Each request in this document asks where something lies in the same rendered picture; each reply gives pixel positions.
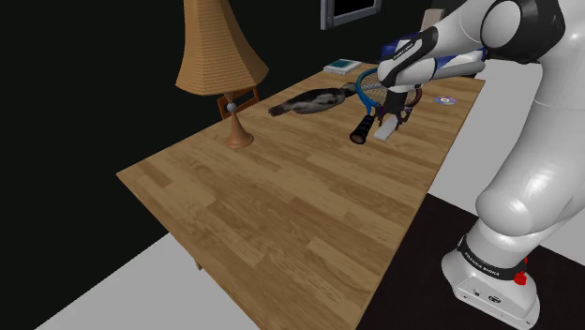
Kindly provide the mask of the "white remote control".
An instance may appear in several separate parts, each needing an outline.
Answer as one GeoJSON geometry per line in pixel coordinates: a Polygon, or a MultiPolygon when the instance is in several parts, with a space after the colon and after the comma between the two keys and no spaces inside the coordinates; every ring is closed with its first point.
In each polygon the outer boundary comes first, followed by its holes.
{"type": "Polygon", "coordinates": [[[389,136],[396,130],[398,126],[398,118],[392,114],[383,124],[374,132],[373,137],[380,141],[386,141],[389,136]]]}

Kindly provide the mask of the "wooden picture frame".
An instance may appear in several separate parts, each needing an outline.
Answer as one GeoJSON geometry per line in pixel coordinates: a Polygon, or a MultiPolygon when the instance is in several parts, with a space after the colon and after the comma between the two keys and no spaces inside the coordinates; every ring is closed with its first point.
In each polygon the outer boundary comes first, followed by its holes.
{"type": "MultiPolygon", "coordinates": [[[[236,104],[236,111],[239,113],[244,109],[258,103],[260,101],[258,90],[256,86],[249,87],[247,89],[242,89],[238,91],[234,91],[232,93],[232,100],[236,104]]],[[[227,110],[228,99],[224,96],[220,97],[217,100],[217,106],[219,108],[221,119],[224,120],[229,118],[231,114],[227,110]]]]}

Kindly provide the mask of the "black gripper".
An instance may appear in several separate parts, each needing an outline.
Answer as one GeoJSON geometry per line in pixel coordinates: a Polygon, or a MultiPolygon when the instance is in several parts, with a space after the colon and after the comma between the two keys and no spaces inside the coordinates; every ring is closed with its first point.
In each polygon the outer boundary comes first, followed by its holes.
{"type": "Polygon", "coordinates": [[[387,91],[386,99],[384,102],[384,106],[380,106],[375,110],[375,117],[379,121],[379,126],[383,124],[384,116],[387,113],[396,113],[397,124],[396,129],[406,123],[411,115],[412,108],[406,107],[404,108],[404,103],[408,96],[407,92],[393,92],[391,90],[387,91]]]}

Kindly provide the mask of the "dark robot stand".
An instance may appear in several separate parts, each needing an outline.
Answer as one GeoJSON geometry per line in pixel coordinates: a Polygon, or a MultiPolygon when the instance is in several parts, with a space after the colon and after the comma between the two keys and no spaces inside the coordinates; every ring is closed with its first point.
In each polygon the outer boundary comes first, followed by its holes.
{"type": "MultiPolygon", "coordinates": [[[[477,216],[428,194],[356,330],[516,330],[459,301],[441,260],[477,216]]],[[[585,266],[539,246],[528,256],[541,303],[531,330],[585,330],[585,266]]]]}

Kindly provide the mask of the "grey framed window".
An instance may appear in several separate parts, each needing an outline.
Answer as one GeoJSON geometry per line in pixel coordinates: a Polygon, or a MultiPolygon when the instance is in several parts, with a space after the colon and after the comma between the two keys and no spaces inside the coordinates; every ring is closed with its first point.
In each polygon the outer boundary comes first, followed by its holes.
{"type": "Polygon", "coordinates": [[[320,28],[332,29],[378,14],[383,0],[320,0],[320,28]]]}

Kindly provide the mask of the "tan table lamp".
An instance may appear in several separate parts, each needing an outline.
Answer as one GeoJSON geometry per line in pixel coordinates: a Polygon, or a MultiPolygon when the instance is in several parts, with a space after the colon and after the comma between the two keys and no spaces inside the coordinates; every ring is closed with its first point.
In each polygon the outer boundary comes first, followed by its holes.
{"type": "Polygon", "coordinates": [[[223,95],[232,120],[226,145],[239,149],[254,137],[237,117],[234,93],[255,87],[269,68],[249,45],[228,0],[183,0],[185,46],[175,85],[198,96],[223,95]]]}

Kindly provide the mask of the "wooden table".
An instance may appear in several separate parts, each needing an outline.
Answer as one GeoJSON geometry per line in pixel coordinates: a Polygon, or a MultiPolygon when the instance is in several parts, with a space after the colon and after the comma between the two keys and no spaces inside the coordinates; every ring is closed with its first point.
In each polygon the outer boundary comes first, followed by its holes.
{"type": "Polygon", "coordinates": [[[249,146],[229,148],[221,121],[118,174],[261,330],[356,330],[483,87],[429,82],[407,123],[363,144],[349,138],[366,112],[357,97],[268,113],[355,79],[319,72],[242,111],[249,146]]]}

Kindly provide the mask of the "teal white book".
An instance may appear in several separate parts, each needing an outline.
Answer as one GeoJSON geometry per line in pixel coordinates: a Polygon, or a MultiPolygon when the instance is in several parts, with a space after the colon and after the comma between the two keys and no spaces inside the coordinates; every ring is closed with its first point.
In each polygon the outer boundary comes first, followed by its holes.
{"type": "Polygon", "coordinates": [[[362,65],[360,61],[354,61],[349,59],[338,59],[328,65],[322,70],[337,75],[346,75],[349,72],[359,68],[362,65]]]}

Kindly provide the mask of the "grey black bird figure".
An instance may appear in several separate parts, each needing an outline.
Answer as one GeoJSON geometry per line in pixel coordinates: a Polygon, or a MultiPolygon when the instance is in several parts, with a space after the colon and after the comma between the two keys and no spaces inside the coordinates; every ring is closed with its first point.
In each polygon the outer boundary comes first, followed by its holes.
{"type": "Polygon", "coordinates": [[[312,89],[271,107],[268,113],[273,117],[288,112],[298,114],[321,113],[342,104],[346,98],[353,96],[355,93],[355,82],[346,82],[339,88],[312,89]]]}

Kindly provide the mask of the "blue tennis racket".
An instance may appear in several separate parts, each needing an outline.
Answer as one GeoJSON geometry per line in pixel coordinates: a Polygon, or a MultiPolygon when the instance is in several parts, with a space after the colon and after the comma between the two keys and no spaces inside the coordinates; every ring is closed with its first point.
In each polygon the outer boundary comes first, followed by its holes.
{"type": "MultiPolygon", "coordinates": [[[[388,90],[390,89],[383,86],[378,80],[376,68],[368,69],[358,76],[356,81],[356,92],[366,107],[367,114],[350,135],[350,139],[353,143],[363,144],[366,142],[369,131],[374,121],[377,120],[375,117],[375,110],[380,106],[384,106],[388,90]]],[[[397,93],[399,92],[408,93],[404,103],[404,108],[410,107],[413,109],[422,97],[421,87],[399,86],[397,93]]],[[[383,121],[392,114],[396,115],[396,112],[388,112],[384,116],[383,121]]]]}

